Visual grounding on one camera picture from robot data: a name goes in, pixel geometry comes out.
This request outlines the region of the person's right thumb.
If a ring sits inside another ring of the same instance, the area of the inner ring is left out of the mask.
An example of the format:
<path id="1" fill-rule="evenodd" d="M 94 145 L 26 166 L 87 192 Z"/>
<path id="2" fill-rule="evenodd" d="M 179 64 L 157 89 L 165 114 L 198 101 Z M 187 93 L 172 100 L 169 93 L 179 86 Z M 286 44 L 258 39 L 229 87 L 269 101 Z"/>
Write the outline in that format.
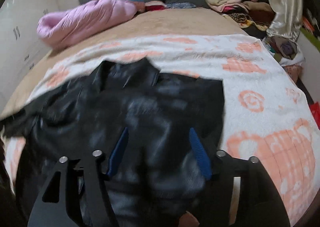
<path id="1" fill-rule="evenodd" d="M 198 227 L 199 221 L 188 211 L 183 214 L 178 223 L 178 227 Z"/>

